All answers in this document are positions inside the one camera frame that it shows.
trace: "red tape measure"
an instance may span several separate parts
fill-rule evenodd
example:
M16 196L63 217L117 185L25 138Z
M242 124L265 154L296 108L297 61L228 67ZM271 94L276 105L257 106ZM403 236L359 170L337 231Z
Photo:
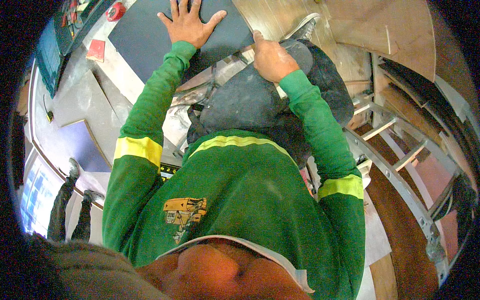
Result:
M121 2L115 3L112 7L110 7L105 15L107 16L107 21L113 22L118 21L123 16L123 14L127 11L125 6Z

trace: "yellow reflective stripe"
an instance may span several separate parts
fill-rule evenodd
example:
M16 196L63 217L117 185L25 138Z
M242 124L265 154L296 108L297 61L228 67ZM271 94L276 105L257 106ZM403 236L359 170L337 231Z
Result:
M318 198L323 198L335 193L352 195L363 199L363 182L360 177L350 174L340 179L327 179L318 189Z
M133 155L148 159L152 164L160 168L160 158L162 156L162 146L155 143L149 137L143 139L134 139L131 137L122 137L117 139L115 155L113 159L124 155Z
M297 165L295 163L295 161L293 160L293 158L290 156L290 154L288 154L288 152L284 148L280 147L275 142L272 142L272 141L267 140L267 139L257 139L256 137L252 137L252 136L247 136L247 137L239 137L239 136L236 136L236 135L234 135L234 136L222 136L222 135L216 136L211 140L208 140L208 141L205 141L205 142L201 143L200 146L198 146L198 148L192 154L190 154L189 158L192 157L192 155L194 155L198 151L206 150L206 149L211 148L211 147L225 147L225 146L244 147L244 146L248 146L248 145L251 145L251 144L257 144L257 145L270 144L273 147L275 147L278 151L280 151L281 153L290 157L290 159L293 161L293 163L295 165Z

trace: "dark trousers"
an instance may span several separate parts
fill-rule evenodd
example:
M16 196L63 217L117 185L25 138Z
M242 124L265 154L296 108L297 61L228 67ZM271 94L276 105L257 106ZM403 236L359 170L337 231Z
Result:
M337 122L342 126L353 117L354 107L347 87L329 57L307 40L280 43L297 61L313 85L319 87ZM265 80L253 64L234 75L204 101L197 117L189 114L192 125L188 144L199 137L225 129L243 129L267 135L283 147L302 168L310 156L303 124L281 99L273 83Z
M65 241L65 208L73 195L73 188L76 180L67 177L53 203L50 213L50 223L48 224L47 239L62 242ZM92 201L87 194L84 194L82 209L78 217L78 224L72 233L72 240L90 240L90 209Z

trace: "green sweatshirt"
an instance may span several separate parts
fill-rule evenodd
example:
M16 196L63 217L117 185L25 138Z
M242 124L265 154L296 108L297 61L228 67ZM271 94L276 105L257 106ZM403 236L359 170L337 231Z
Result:
M242 238L306 269L314 299L354 299L365 254L360 172L318 87L302 71L280 86L312 146L319 202L283 148L242 130L200 138L180 170L161 180L162 125L195 51L187 42L172 45L120 131L103 211L104 245L140 267L198 237Z

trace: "sneaker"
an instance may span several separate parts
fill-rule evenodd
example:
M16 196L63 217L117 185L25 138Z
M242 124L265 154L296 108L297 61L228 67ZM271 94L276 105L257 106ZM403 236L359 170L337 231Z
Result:
M88 201L90 203L104 201L105 196L100 194L99 192L95 192L92 190L85 190L84 191L84 201Z
M312 39L312 32L315 29L315 25L317 25L317 21L320 20L322 16L317 13L311 13L300 22L300 24L288 35L285 36L285 39L291 38L295 40L299 39Z
M80 166L73 158L70 158L68 162L70 163L70 178L78 179L80 177Z

